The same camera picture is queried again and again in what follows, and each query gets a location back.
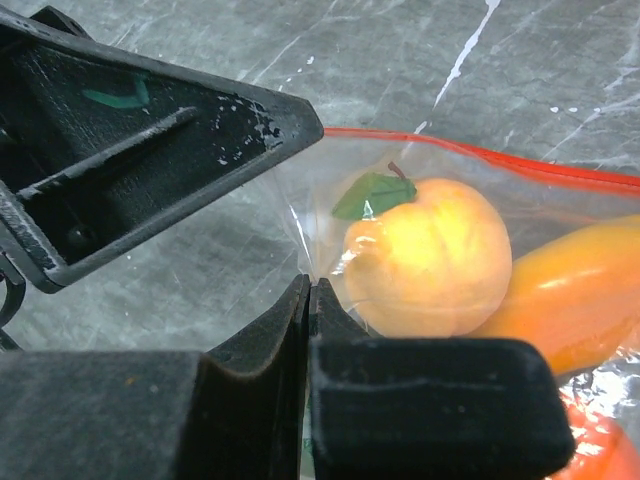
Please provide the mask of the fake yellow peach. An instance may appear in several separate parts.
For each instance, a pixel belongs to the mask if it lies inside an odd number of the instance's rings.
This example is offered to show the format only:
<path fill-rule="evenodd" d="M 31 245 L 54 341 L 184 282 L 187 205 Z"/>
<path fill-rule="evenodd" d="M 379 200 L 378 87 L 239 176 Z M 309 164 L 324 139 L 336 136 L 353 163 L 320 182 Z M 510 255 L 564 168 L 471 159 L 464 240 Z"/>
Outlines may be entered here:
<path fill-rule="evenodd" d="M 349 181 L 331 215 L 348 225 L 328 276 L 344 307 L 383 336 L 464 335 L 505 298 L 506 225 L 465 183 L 367 171 Z"/>

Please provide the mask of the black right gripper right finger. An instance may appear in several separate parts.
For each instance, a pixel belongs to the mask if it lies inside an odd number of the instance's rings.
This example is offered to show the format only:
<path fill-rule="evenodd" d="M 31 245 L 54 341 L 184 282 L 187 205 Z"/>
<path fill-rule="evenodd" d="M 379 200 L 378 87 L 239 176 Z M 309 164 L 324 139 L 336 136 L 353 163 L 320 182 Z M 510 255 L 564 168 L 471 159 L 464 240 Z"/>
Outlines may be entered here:
<path fill-rule="evenodd" d="M 575 442 L 546 361 L 509 339 L 373 337 L 327 280 L 310 297 L 319 479 L 541 479 Z"/>

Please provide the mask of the clear red-zip bag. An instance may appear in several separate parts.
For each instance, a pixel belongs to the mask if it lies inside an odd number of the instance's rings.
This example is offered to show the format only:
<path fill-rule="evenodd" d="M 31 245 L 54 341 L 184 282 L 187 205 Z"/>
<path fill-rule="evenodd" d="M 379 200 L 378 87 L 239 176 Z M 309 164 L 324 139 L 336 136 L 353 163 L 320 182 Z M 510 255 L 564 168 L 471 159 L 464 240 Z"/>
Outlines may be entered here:
<path fill-rule="evenodd" d="M 531 343 L 561 380 L 563 479 L 635 479 L 639 178 L 394 132 L 329 129 L 269 184 L 298 265 L 367 332 Z"/>

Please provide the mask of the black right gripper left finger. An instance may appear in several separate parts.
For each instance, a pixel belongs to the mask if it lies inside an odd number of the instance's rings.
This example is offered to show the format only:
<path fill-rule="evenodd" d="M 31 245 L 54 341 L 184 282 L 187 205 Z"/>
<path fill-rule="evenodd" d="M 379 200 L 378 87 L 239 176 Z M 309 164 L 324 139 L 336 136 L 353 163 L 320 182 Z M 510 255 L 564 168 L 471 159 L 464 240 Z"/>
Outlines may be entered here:
<path fill-rule="evenodd" d="M 297 478 L 310 293 L 207 352 L 3 354 L 2 477 Z"/>

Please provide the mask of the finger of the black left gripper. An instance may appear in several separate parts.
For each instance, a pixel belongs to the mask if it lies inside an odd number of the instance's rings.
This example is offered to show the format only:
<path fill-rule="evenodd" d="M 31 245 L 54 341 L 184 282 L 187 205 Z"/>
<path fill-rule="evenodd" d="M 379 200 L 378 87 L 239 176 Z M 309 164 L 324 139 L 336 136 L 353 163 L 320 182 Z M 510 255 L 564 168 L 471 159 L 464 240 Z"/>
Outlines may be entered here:
<path fill-rule="evenodd" d="M 1 13 L 1 248 L 59 291 L 318 142 L 302 98 Z"/>

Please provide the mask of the fake yellow orange mango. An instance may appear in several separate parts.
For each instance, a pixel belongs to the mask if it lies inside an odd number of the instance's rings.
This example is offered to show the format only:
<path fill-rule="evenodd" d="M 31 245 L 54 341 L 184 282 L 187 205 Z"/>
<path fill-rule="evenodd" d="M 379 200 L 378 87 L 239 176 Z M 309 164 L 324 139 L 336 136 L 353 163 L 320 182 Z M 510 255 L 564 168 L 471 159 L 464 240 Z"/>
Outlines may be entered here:
<path fill-rule="evenodd" d="M 639 332 L 639 218 L 578 229 L 515 261 L 507 295 L 474 338 L 533 345 L 557 375 L 604 363 Z"/>

